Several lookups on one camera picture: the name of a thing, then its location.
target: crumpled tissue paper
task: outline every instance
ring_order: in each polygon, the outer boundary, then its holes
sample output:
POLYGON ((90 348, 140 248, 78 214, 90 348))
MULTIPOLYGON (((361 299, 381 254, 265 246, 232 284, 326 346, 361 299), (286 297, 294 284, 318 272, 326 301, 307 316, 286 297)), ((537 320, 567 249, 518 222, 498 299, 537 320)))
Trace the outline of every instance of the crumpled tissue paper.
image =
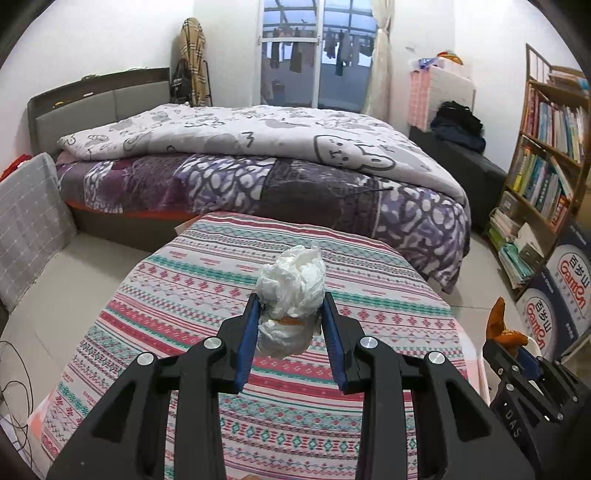
POLYGON ((326 265, 320 248, 297 245, 273 265, 263 265, 255 291, 263 304, 256 352, 284 358, 306 351, 320 333, 319 308, 324 301, 326 265))

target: cartoon print duvet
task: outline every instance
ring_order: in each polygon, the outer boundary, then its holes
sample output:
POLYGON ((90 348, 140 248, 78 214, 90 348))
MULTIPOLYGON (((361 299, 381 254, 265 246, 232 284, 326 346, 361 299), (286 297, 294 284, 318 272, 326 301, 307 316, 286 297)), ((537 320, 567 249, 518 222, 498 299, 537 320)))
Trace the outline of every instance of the cartoon print duvet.
POLYGON ((311 161, 432 189, 457 201, 470 216, 466 194, 443 167, 390 125, 360 113, 166 104, 67 135, 59 145, 87 161, 160 153, 311 161))

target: black ottoman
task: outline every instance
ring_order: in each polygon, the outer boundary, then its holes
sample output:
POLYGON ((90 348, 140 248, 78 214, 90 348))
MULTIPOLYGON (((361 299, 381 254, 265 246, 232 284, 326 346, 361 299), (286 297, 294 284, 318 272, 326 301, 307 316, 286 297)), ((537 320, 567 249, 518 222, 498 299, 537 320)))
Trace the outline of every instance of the black ottoman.
POLYGON ((452 174, 464 188, 470 202, 472 228, 483 232, 490 212, 499 203, 507 174, 485 156, 440 140, 432 132, 411 127, 410 140, 452 174))

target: glass door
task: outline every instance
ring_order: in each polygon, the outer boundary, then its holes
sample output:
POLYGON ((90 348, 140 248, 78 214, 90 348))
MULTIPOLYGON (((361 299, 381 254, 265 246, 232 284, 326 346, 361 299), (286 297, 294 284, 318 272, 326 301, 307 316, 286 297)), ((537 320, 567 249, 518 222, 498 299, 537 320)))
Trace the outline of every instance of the glass door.
POLYGON ((317 107, 323 2, 264 0, 260 103, 317 107))
POLYGON ((369 0, 326 0, 319 108, 362 110, 376 29, 369 0))
POLYGON ((360 112, 374 49, 369 0, 262 0, 260 103, 360 112))

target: double bed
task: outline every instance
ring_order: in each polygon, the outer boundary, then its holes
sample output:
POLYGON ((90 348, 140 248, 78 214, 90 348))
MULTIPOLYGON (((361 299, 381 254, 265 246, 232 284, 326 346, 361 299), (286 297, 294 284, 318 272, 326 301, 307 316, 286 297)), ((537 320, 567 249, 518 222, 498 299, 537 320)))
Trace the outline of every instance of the double bed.
POLYGON ((347 112, 189 109, 168 101, 167 69, 93 77, 31 99, 33 150, 57 160, 61 196, 82 231, 153 252, 174 238, 178 223, 213 211, 312 223, 381 240, 423 278, 453 288, 469 249, 465 195, 387 124, 347 112), (171 124, 209 129, 206 148, 183 148, 178 132, 169 141, 171 124), (153 148, 163 130, 167 145, 153 148), (306 152, 312 130, 314 148, 310 142, 306 152), (272 142, 251 152, 252 131, 253 148, 265 135, 272 142), (351 133, 368 166, 347 168, 358 160, 342 153, 351 133), (141 145, 144 134, 150 145, 141 145), (242 136, 243 145, 224 143, 228 136, 242 136))

